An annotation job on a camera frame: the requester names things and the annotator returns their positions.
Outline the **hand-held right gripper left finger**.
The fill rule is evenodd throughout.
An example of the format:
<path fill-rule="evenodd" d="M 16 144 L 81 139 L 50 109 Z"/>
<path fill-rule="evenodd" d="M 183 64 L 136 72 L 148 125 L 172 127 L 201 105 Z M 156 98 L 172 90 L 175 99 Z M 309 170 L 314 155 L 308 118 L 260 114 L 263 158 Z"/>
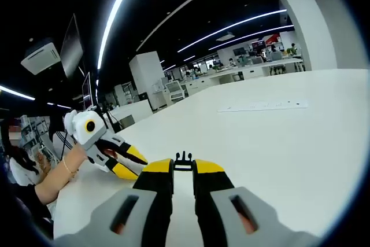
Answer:
<path fill-rule="evenodd" d="M 136 181 L 84 163 L 58 196 L 54 246 L 165 246 L 172 196 L 169 158 L 145 166 Z"/>

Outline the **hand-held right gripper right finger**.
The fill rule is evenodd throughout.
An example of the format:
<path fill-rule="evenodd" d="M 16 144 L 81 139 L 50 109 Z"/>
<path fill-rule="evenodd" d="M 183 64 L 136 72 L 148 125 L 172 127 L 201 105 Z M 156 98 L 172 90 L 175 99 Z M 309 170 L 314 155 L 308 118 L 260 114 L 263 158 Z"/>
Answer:
<path fill-rule="evenodd" d="M 204 246 L 318 246 L 319 237 L 282 224 L 275 209 L 235 187 L 216 163 L 193 161 L 195 214 Z"/>

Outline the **person's left hand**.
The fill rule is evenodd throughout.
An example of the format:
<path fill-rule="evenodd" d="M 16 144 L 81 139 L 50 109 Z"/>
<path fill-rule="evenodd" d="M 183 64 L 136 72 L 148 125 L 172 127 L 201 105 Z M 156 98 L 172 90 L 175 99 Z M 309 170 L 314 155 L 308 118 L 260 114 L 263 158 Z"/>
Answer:
<path fill-rule="evenodd" d="M 79 170 L 82 163 L 87 160 L 86 151 L 77 143 L 62 160 L 66 169 L 74 174 Z"/>

